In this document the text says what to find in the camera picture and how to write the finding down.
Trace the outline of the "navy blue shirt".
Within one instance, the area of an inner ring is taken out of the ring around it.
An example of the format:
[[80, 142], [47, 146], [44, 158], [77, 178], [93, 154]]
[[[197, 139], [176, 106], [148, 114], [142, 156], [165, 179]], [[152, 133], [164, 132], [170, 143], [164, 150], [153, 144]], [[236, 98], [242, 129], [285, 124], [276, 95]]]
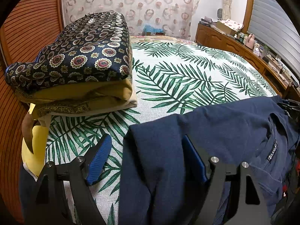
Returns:
[[187, 224], [205, 189], [182, 145], [192, 143], [220, 161], [249, 164], [273, 213], [299, 143], [299, 125], [280, 97], [253, 97], [129, 127], [124, 137], [119, 224]]

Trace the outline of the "yellow cloth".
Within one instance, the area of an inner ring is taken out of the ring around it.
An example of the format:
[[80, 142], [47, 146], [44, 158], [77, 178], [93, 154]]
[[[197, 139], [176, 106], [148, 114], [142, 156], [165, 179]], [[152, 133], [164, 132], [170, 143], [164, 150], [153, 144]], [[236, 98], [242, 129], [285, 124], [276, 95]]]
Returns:
[[37, 180], [45, 164], [46, 143], [49, 134], [51, 116], [33, 117], [35, 105], [30, 104], [22, 125], [21, 157], [24, 169]]

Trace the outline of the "folded tan cloth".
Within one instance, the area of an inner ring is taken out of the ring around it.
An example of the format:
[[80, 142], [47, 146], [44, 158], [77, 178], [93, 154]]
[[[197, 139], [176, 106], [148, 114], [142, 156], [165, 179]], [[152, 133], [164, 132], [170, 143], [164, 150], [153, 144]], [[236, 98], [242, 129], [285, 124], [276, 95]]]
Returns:
[[91, 116], [137, 107], [137, 95], [130, 79], [72, 83], [25, 94], [16, 90], [24, 103], [34, 104], [34, 118], [46, 115]]

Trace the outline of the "palm leaf print bedspread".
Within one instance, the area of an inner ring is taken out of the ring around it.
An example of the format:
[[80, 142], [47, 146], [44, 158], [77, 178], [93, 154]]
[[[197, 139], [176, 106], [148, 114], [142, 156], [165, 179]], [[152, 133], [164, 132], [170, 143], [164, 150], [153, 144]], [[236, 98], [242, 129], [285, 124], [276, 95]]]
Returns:
[[132, 44], [137, 106], [93, 116], [53, 116], [46, 161], [64, 164], [83, 155], [103, 134], [112, 149], [91, 195], [107, 224], [118, 223], [123, 138], [130, 125], [206, 105], [276, 93], [255, 67], [232, 52], [170, 42]]

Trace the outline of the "folded patterned navy cloth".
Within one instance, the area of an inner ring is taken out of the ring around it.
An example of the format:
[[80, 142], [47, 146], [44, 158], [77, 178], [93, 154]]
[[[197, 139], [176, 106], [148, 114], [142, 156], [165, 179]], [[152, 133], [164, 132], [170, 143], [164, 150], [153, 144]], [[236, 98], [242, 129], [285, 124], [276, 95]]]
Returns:
[[68, 24], [35, 61], [11, 64], [6, 83], [30, 95], [65, 84], [130, 79], [131, 53], [124, 15], [91, 13]]

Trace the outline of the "wooden sideboard cabinet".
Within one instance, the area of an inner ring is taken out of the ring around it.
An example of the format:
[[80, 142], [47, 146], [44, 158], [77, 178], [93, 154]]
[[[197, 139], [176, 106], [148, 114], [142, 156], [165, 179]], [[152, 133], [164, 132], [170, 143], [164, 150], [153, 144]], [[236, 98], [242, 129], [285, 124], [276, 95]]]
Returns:
[[249, 48], [238, 41], [200, 23], [197, 27], [195, 40], [201, 45], [229, 51], [241, 56], [266, 79], [276, 93], [284, 99], [299, 100], [299, 92], [291, 83], [281, 79], [270, 64], [253, 54]]

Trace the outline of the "pink ceramic jug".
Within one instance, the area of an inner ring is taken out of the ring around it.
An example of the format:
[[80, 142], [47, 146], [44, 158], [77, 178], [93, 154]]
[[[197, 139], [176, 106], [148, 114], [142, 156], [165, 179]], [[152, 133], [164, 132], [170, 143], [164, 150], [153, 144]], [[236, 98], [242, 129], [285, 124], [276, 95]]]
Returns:
[[255, 45], [255, 35], [254, 34], [250, 34], [248, 35], [246, 42], [245, 42], [245, 46], [248, 47], [249, 49], [253, 50]]

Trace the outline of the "floral beige blanket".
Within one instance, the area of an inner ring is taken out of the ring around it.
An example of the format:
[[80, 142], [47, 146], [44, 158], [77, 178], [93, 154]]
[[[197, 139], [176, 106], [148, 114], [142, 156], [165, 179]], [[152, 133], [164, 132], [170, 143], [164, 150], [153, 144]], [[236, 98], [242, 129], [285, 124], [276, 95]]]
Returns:
[[170, 42], [177, 44], [189, 44], [189, 45], [197, 45], [197, 43], [185, 39], [170, 37], [170, 36], [130, 36], [130, 40], [132, 43], [138, 42]]

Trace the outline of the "spotted cardboard box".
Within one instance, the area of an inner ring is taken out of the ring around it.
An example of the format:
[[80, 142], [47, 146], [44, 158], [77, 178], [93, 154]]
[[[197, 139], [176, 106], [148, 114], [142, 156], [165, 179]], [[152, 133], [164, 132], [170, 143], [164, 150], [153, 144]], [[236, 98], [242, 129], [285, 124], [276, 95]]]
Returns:
[[216, 23], [216, 28], [227, 35], [234, 36], [238, 34], [244, 27], [242, 23], [235, 22], [231, 19], [220, 20]]

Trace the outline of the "blue item behind bed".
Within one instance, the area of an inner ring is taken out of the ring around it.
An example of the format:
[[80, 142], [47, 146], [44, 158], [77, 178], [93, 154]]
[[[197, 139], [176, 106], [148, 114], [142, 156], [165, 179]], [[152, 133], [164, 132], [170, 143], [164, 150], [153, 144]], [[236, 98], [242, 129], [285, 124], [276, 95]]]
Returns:
[[143, 28], [142, 35], [144, 35], [144, 36], [164, 36], [165, 31], [162, 28], [155, 28], [149, 24], [146, 24]]

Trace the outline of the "circle pattern pink curtain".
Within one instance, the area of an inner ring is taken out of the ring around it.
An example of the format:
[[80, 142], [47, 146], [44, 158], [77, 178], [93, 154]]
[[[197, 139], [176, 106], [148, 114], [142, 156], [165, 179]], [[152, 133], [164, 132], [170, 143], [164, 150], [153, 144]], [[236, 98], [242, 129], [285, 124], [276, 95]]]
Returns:
[[65, 24], [86, 14], [114, 11], [123, 14], [131, 35], [146, 25], [167, 36], [190, 39], [192, 17], [199, 0], [61, 0]]

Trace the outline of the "grey window roller shutter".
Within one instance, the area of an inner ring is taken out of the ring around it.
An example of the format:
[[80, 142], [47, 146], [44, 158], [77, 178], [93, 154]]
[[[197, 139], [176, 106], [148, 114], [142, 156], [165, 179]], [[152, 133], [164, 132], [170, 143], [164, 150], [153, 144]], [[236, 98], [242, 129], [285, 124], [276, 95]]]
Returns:
[[299, 76], [299, 34], [276, 0], [253, 0], [248, 32], [280, 55]]

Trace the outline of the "wooden louvered wardrobe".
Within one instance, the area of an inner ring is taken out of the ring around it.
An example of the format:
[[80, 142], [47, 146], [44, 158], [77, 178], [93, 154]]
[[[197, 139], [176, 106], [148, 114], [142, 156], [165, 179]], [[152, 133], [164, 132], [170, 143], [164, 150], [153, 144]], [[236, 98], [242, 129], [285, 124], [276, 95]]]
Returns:
[[27, 105], [5, 81], [14, 62], [32, 62], [63, 29], [61, 0], [1, 0], [1, 218], [23, 223], [19, 200], [21, 124]]

